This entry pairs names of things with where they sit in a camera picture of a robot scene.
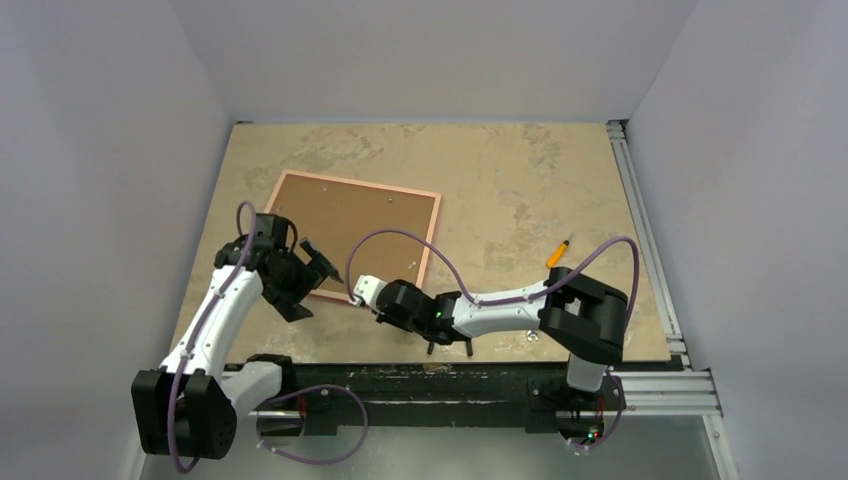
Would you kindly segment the pink picture frame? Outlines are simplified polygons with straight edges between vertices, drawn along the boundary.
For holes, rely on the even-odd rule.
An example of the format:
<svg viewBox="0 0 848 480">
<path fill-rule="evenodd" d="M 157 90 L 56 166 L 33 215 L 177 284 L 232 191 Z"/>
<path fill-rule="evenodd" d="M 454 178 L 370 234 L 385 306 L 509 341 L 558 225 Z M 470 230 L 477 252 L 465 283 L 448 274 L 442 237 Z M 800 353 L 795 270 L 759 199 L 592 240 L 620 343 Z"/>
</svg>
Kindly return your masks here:
<svg viewBox="0 0 848 480">
<path fill-rule="evenodd" d="M 266 203 L 287 218 L 338 271 L 315 296 L 346 301 L 346 287 L 361 275 L 401 279 L 421 288 L 430 250 L 399 235 L 433 240 L 442 195 L 341 177 L 285 170 Z"/>
</svg>

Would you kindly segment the yellow handled screwdriver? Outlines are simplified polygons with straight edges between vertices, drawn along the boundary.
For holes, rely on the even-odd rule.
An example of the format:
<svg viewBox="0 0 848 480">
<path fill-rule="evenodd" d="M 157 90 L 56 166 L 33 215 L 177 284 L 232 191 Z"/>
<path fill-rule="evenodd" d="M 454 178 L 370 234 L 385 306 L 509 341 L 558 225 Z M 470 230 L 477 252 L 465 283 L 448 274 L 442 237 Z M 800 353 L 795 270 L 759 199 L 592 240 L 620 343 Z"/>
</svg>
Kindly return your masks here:
<svg viewBox="0 0 848 480">
<path fill-rule="evenodd" d="M 559 261 L 563 258 L 565 253 L 568 251 L 568 249 L 571 245 L 571 242 L 572 242 L 572 237 L 569 236 L 568 238 L 563 240 L 559 244 L 559 246 L 551 253 L 551 255 L 548 257 L 548 259 L 545 263 L 545 265 L 548 269 L 552 269 L 552 268 L 554 268 L 558 265 Z"/>
</svg>

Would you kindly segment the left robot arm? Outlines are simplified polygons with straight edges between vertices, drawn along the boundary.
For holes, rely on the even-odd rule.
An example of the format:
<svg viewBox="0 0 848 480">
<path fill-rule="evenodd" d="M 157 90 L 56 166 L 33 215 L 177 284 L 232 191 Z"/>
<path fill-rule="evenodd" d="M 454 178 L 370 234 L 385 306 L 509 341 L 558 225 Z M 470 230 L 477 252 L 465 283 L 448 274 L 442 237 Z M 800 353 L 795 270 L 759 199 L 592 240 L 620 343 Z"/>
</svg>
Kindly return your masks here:
<svg viewBox="0 0 848 480">
<path fill-rule="evenodd" d="M 312 317 L 302 300 L 337 268 L 308 239 L 302 260 L 287 243 L 288 219 L 258 214 L 250 229 L 215 255 L 210 285 L 176 347 L 153 370 L 141 370 L 131 396 L 142 450 L 151 455 L 221 459 L 237 423 L 267 402 L 284 409 L 297 399 L 292 361 L 255 354 L 233 376 L 229 352 L 254 304 L 263 300 L 288 322 Z"/>
</svg>

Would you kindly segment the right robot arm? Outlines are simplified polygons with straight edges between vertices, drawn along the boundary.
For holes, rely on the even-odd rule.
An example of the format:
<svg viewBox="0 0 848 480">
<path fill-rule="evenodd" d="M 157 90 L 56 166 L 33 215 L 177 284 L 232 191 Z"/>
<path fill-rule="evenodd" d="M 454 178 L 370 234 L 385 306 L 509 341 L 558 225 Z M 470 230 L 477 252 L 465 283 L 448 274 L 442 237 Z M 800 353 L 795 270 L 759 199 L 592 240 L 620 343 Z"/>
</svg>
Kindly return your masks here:
<svg viewBox="0 0 848 480">
<path fill-rule="evenodd" d="M 431 344 L 469 344 L 502 332 L 543 332 L 570 357 L 564 378 L 552 392 L 540 387 L 531 391 L 545 405 L 566 409 L 573 418 L 600 406 L 604 377 L 623 359 L 632 313 L 625 293 L 566 267 L 556 267 L 547 279 L 518 289 L 434 297 L 404 280 L 362 275 L 353 288 L 353 301 L 367 306 L 377 322 L 415 333 Z"/>
</svg>

